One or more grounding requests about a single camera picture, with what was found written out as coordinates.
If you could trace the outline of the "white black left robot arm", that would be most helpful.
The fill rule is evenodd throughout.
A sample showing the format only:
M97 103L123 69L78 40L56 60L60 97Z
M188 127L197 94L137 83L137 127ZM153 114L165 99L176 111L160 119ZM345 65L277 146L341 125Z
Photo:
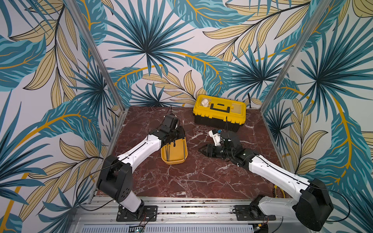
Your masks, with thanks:
M97 188L128 211L138 212L142 200L132 191L133 172L151 154L179 139L185 139L185 130L182 126L168 133L155 129L124 154L107 157L100 171Z

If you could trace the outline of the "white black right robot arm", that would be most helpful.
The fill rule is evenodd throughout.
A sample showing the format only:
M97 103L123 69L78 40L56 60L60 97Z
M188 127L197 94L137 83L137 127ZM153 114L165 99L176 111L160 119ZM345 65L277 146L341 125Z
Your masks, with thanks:
M213 143L199 148L204 156L228 160L239 168L263 177L289 195L289 198L282 199L258 195L247 209L235 209L236 213L247 212L255 220L267 220L270 216L288 217L298 220L310 230L322 229L334 209L322 181L300 177L270 162L258 152L244 148L232 131L212 130L209 136Z

